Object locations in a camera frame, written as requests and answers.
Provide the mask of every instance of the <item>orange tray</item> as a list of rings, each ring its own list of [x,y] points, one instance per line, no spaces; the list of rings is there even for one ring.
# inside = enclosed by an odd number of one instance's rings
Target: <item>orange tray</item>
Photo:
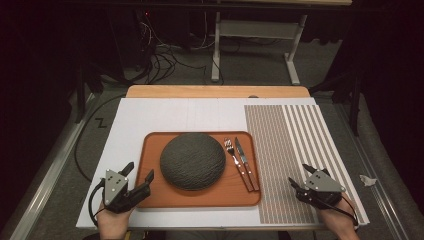
[[[204,133],[215,138],[223,148],[225,137],[230,138],[233,143],[237,137],[260,185],[253,139],[249,133],[241,131]],[[153,132],[144,139],[136,185],[144,182],[151,169],[154,169],[155,178],[150,184],[150,197],[139,203],[139,208],[254,206],[259,203],[261,192],[247,191],[234,160],[228,153],[225,153],[227,157],[225,170],[212,186],[199,191],[186,191],[168,183],[160,170],[160,156],[166,144],[180,134],[182,132]]]

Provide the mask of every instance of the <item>cutlery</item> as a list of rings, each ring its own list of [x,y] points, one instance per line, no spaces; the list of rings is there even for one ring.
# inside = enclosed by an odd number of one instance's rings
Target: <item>cutlery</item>
[[[236,137],[235,143],[236,143],[237,152],[239,153],[241,161],[243,162],[244,167],[246,168],[247,174],[250,178],[250,181],[252,182],[253,189],[255,191],[258,191],[259,190],[259,184],[256,181],[255,175],[253,175],[252,169],[250,168],[249,163],[247,162],[247,158],[244,155],[243,148],[241,147],[240,142],[238,141],[237,137]]]
[[[252,184],[250,184],[249,178],[246,172],[244,171],[244,168],[241,166],[240,162],[236,158],[234,147],[233,147],[233,144],[231,143],[231,140],[229,138],[224,138],[224,145],[225,145],[225,148],[227,149],[227,152],[233,157],[234,163],[236,164],[236,167],[241,175],[241,178],[244,181],[244,184],[247,187],[247,190],[249,192],[253,191]]]

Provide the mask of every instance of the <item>gray ball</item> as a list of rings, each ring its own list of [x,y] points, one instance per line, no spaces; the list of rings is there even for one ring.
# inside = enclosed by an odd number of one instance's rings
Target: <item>gray ball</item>
[[[172,139],[160,157],[165,179],[184,190],[201,190],[214,184],[225,169],[225,152],[205,133],[183,133]]]

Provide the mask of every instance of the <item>human hand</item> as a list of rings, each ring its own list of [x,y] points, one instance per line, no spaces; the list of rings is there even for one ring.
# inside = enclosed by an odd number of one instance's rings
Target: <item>human hand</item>
[[[354,210],[351,208],[351,206],[354,206],[352,201],[348,198],[346,193],[342,193],[342,196],[342,200],[337,203],[335,207],[354,216]],[[359,240],[355,232],[353,220],[350,217],[333,209],[318,209],[318,213],[327,228],[336,234],[339,239]]]
[[[100,239],[124,239],[127,232],[129,218],[134,208],[124,213],[113,213],[104,209],[103,203],[100,204],[97,216]]]

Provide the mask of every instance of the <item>small white object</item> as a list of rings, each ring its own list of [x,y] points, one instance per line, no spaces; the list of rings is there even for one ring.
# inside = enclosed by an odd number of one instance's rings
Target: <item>small white object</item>
[[[377,181],[376,178],[369,178],[365,175],[359,175],[359,177],[361,178],[361,181],[365,184],[365,187],[373,186]]]

